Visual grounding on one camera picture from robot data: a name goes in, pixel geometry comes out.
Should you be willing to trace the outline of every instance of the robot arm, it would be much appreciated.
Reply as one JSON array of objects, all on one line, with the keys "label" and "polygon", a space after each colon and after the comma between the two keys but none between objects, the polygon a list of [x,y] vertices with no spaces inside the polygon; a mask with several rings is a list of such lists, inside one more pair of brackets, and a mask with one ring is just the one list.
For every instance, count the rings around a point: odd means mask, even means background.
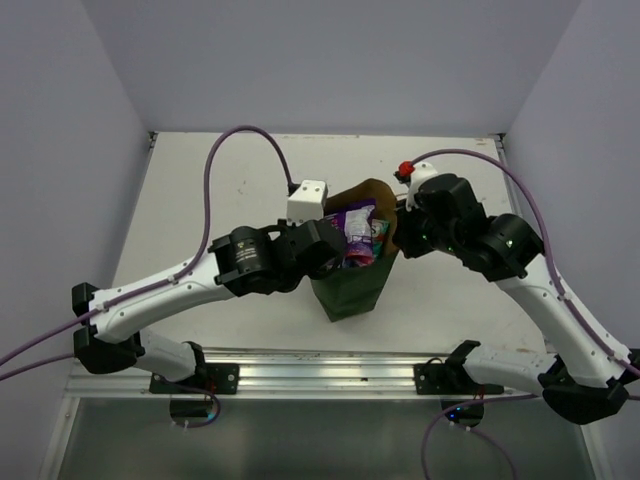
[{"label": "robot arm", "polygon": [[[289,292],[303,276],[323,275],[323,267],[331,261],[335,264],[345,249],[340,232],[321,220],[326,193],[324,182],[303,182],[287,202],[289,221],[261,229],[234,229],[214,240],[182,278],[175,274],[191,259],[117,288],[74,287],[76,315],[97,310],[88,324],[74,332],[75,356],[91,373],[113,373],[135,366],[171,382],[204,385],[201,348],[162,337],[147,327],[204,303],[249,293]],[[112,305],[118,297],[163,280],[166,285]]]},{"label": "robot arm", "polygon": [[[394,236],[405,257],[437,250],[459,258],[513,298],[559,353],[496,351],[466,341],[444,364],[426,366],[427,376],[449,388],[498,384],[534,393],[578,424],[617,413],[628,398],[624,385],[635,378],[615,359],[636,366],[640,352],[607,332],[571,289],[558,292],[533,229],[515,215],[487,217],[467,180],[438,175],[426,162],[415,169],[403,164],[396,177],[409,187],[397,206]],[[587,335],[568,309],[568,298],[614,357]]]},{"label": "robot arm", "polygon": [[[405,257],[441,251],[459,258],[520,304],[559,352],[497,351],[466,341],[444,364],[425,366],[430,381],[460,393],[483,384],[534,393],[578,424],[617,413],[628,398],[624,385],[635,377],[614,358],[637,367],[640,350],[629,350],[617,341],[570,289],[564,296],[558,292],[545,269],[544,246],[535,231],[515,215],[488,217],[467,180],[439,175],[426,162],[415,169],[401,168],[396,176],[409,187],[406,200],[396,208],[393,238]],[[74,333],[76,357],[92,373],[135,366],[172,382],[206,385],[201,348],[161,337],[148,327],[204,303],[248,293],[289,292],[304,275],[321,275],[332,260],[337,265],[335,259],[343,255],[345,245],[342,235],[320,220],[326,196],[323,182],[303,182],[288,200],[286,221],[262,229],[239,227],[214,240],[193,270],[178,281],[173,275],[190,260],[116,289],[76,286],[75,313],[98,311]],[[111,305],[118,296],[167,279],[161,288]],[[569,296],[614,358],[571,315],[564,301]]]}]

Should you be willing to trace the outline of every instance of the green bag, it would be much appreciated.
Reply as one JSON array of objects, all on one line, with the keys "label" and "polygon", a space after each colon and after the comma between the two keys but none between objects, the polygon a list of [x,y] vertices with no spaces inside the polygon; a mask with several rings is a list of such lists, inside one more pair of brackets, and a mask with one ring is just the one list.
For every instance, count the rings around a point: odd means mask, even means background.
[{"label": "green bag", "polygon": [[369,266],[340,269],[323,280],[311,281],[313,293],[332,322],[370,312],[375,308],[398,255],[398,247],[391,241],[397,224],[396,197],[385,182],[365,180],[360,185],[328,198],[325,215],[370,198],[376,201],[373,218],[389,222],[382,256]]}]

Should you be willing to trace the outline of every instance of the white platform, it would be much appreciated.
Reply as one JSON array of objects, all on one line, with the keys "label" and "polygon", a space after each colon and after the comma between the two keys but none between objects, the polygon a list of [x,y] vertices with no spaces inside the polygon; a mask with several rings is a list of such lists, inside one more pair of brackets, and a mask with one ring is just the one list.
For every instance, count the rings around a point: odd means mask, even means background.
[{"label": "white platform", "polygon": [[[203,224],[206,155],[218,134],[160,133],[116,274],[129,283],[195,252]],[[278,135],[295,181],[324,180],[337,193],[375,177],[393,178],[400,162],[429,150],[468,148],[497,158],[491,139]],[[468,178],[490,214],[511,211],[500,171],[466,157],[433,161]],[[240,134],[213,167],[211,239],[240,225],[273,224],[285,214],[286,185],[271,147]],[[331,323],[307,279],[290,294],[247,296],[192,309],[154,326],[206,347],[368,352],[449,352],[465,339],[496,348],[544,351],[533,322],[495,286],[460,262],[433,253],[399,257],[374,312]]]}]

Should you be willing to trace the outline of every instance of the gray wall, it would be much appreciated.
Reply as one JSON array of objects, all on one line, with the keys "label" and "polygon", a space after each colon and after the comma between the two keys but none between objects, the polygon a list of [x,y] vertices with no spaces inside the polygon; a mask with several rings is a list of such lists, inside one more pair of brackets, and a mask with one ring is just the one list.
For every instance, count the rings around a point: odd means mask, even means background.
[{"label": "gray wall", "polygon": [[[148,145],[80,2],[0,2],[0,65],[4,354],[72,318],[72,285],[109,284]],[[62,335],[8,368],[71,349]],[[0,478],[36,478],[68,370],[0,384]]]},{"label": "gray wall", "polygon": [[[584,0],[507,136],[560,269],[593,313],[640,347],[640,3]],[[601,422],[616,479],[638,478],[640,408]]]},{"label": "gray wall", "polygon": [[579,0],[83,0],[145,124],[509,127]]}]

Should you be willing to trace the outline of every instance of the purple snack bag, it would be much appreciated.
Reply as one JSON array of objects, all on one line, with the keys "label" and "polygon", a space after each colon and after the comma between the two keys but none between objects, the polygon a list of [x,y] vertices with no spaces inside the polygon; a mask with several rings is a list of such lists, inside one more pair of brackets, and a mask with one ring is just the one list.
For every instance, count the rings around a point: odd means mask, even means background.
[{"label": "purple snack bag", "polygon": [[344,233],[347,240],[343,267],[364,267],[373,263],[371,216],[375,208],[374,199],[363,200],[349,205],[344,211],[325,217]]}]

